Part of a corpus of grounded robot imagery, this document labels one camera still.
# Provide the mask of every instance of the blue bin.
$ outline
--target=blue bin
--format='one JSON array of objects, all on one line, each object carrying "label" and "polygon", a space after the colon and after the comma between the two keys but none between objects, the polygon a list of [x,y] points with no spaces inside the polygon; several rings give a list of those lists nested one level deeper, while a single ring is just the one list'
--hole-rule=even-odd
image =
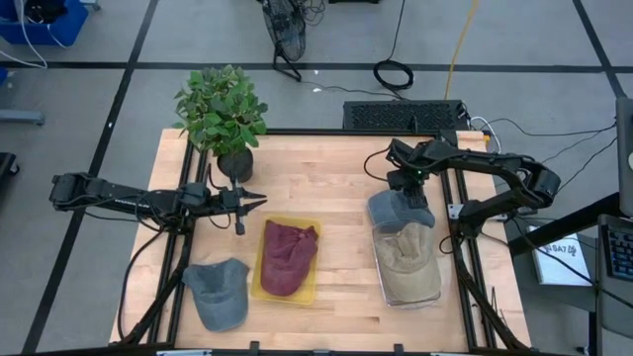
[{"label": "blue bin", "polygon": [[9,71],[7,70],[7,68],[0,67],[0,86],[4,84],[4,81],[7,80],[8,76],[9,76]]},{"label": "blue bin", "polygon": [[[0,11],[7,12],[10,8],[9,4],[13,4],[13,0],[0,0]],[[69,46],[75,43],[77,35],[88,18],[88,10],[79,2],[79,0],[64,0],[64,5],[68,9],[66,15],[60,16],[54,23],[50,24],[29,24],[25,23],[29,41],[33,45],[59,45],[53,39],[54,36],[62,45]],[[0,14],[5,19],[11,19],[13,14]],[[0,36],[12,45],[27,45],[27,40],[22,32],[22,24],[20,22],[0,23]]]}]

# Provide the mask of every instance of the wooden table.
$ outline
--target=wooden table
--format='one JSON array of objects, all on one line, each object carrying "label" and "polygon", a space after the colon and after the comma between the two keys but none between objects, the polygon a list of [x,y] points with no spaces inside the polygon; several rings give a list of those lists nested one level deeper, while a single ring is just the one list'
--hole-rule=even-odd
[{"label": "wooden table", "polygon": [[[481,133],[458,133],[458,137],[461,148],[485,149]],[[425,138],[402,138],[412,145],[421,139]],[[441,298],[433,306],[418,311],[391,309],[383,300],[374,262],[367,199],[387,186],[363,172],[363,161],[370,153],[386,148],[390,140],[388,136],[262,136],[260,147],[253,150],[253,177],[244,186],[249,191],[266,194],[268,203],[245,219],[244,236],[236,236],[232,228],[220,230],[209,220],[198,219],[190,262],[209,264],[235,257],[251,267],[250,281],[267,216],[318,219],[323,224],[323,234],[318,252],[316,300],[311,306],[295,307],[250,299],[246,322],[232,331],[216,333],[203,327],[191,291],[186,289],[176,346],[245,349],[250,341],[259,341],[261,349],[390,351],[395,343],[401,343],[406,351],[468,351],[453,258],[437,248],[440,239],[448,235],[448,224],[441,182],[436,176],[426,182],[424,192],[436,218],[433,231],[442,275]],[[184,136],[179,138],[177,131],[163,132],[149,189],[176,188],[185,147],[186,140]],[[379,176],[394,169],[384,155],[372,159],[368,168]],[[215,164],[213,176],[216,183],[226,183]],[[465,178],[471,199],[484,200],[495,194],[491,176],[465,172]],[[457,201],[454,181],[453,199]],[[218,224],[226,223],[226,218],[215,220]],[[505,240],[503,226],[498,222],[487,222],[484,232]],[[134,251],[151,236],[152,231],[140,226]],[[124,313],[126,332],[154,300],[165,241],[166,236],[151,245],[131,273]],[[509,251],[486,238],[477,241],[488,295],[495,287],[498,308],[507,325],[519,340],[529,345]],[[467,254],[466,244],[463,249]],[[163,310],[159,340],[165,339],[171,306],[168,301]],[[484,345],[480,315],[476,307],[472,309],[478,343]],[[113,331],[113,340],[117,339]]]}]

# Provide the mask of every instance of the beige baseball cap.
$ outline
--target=beige baseball cap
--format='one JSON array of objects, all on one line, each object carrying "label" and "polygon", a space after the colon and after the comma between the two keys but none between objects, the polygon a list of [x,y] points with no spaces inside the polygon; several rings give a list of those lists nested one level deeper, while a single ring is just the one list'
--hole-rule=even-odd
[{"label": "beige baseball cap", "polygon": [[[394,224],[406,223],[402,229]],[[390,306],[434,301],[442,287],[433,234],[419,222],[392,222],[374,233],[374,248],[385,298]]]}]

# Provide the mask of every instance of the black floor stripe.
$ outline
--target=black floor stripe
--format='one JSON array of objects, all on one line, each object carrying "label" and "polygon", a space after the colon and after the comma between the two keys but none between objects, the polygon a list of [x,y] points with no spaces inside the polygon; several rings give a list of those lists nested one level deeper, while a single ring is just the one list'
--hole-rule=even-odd
[{"label": "black floor stripe", "polygon": [[[228,63],[196,62],[135,62],[133,69],[154,70],[196,70],[204,67],[222,67]],[[231,63],[245,70],[273,70],[271,63]],[[447,72],[450,64],[408,63],[414,71]],[[49,62],[51,69],[127,69],[126,62]],[[279,64],[288,69],[287,64]],[[27,65],[11,61],[0,61],[0,67],[30,68]],[[374,63],[295,63],[300,70],[373,70]],[[611,67],[614,73],[631,73],[633,66]],[[384,70],[397,70],[386,67]],[[605,69],[601,65],[524,65],[524,64],[457,64],[456,72],[480,73],[600,73]]]},{"label": "black floor stripe", "polygon": [[[0,61],[0,67],[4,68],[32,68],[29,65],[25,65],[22,63],[14,62],[14,61]],[[69,62],[55,62],[49,61],[48,68],[49,69],[126,69],[128,67],[127,62],[86,62],[86,61],[69,61]]]},{"label": "black floor stripe", "polygon": [[[138,30],[138,34],[136,35],[135,45],[132,50],[132,54],[130,55],[128,65],[126,66],[126,71],[123,74],[121,84],[119,85],[119,89],[115,95],[110,113],[108,114],[108,119],[104,125],[103,132],[101,133],[99,144],[97,145],[97,149],[92,158],[89,170],[91,174],[96,175],[99,173],[99,169],[103,163],[106,148],[110,141],[110,137],[112,136],[112,131],[115,127],[119,112],[121,111],[121,106],[123,105],[126,93],[128,92],[128,87],[130,86],[130,80],[132,79],[132,74],[134,72],[134,64],[138,61],[138,56],[140,55],[140,50],[142,49],[142,44],[145,41],[147,30],[151,24],[157,4],[158,0],[151,0],[147,6],[142,24]],[[82,219],[83,211],[75,212],[70,219],[68,230],[64,236],[57,258],[55,259],[52,271],[50,272],[48,283],[46,284],[44,294],[40,300],[36,316],[31,324],[31,328],[29,329],[29,334],[25,340],[24,347],[22,348],[22,353],[34,353],[38,349],[46,321],[50,315],[50,310],[52,309],[52,304],[54,303],[55,296],[57,295],[59,284],[61,283],[63,273],[68,264],[68,259],[70,258],[70,253],[72,252],[72,247],[75,239],[77,238],[77,233],[79,231],[79,227],[81,226]]]},{"label": "black floor stripe", "polygon": [[606,52],[604,51],[604,47],[602,47],[602,44],[600,43],[600,39],[597,37],[597,33],[595,32],[595,29],[593,28],[593,25],[591,24],[591,20],[589,19],[589,15],[587,13],[587,10],[585,9],[585,6],[583,5],[583,2],[581,0],[572,0],[572,1],[574,2],[576,11],[578,12],[578,15],[581,18],[581,22],[583,23],[583,26],[585,27],[585,31],[587,32],[589,41],[591,42],[591,45],[593,46],[593,50],[595,50],[595,54],[597,55],[597,58],[600,60],[600,64],[602,65],[602,68],[604,68],[605,70],[606,78],[608,79],[609,84],[611,85],[613,94],[615,94],[616,97],[626,96],[624,94],[624,90],[622,90],[620,81],[617,79],[617,75],[615,75],[615,72],[611,70],[612,69],[611,62],[609,61],[609,58],[606,56]]},{"label": "black floor stripe", "polygon": [[[188,63],[188,62],[140,62],[136,69],[156,70],[196,70],[204,67],[222,67],[228,63]],[[273,70],[270,63],[231,63],[244,70]],[[374,63],[295,63],[299,70],[373,70]],[[414,71],[447,72],[450,64],[407,64]],[[288,64],[279,64],[282,69],[289,69]],[[457,64],[454,71],[484,73],[600,73],[599,65],[498,65],[498,64]]]}]

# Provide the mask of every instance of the tan cap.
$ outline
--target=tan cap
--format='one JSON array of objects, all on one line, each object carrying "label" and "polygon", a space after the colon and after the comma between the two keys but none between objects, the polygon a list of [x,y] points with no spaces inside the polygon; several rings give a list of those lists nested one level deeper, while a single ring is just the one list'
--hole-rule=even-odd
[{"label": "tan cap", "polygon": [[398,301],[415,303],[439,296],[442,281],[432,239],[428,226],[409,222],[402,231],[375,240],[383,287]]}]

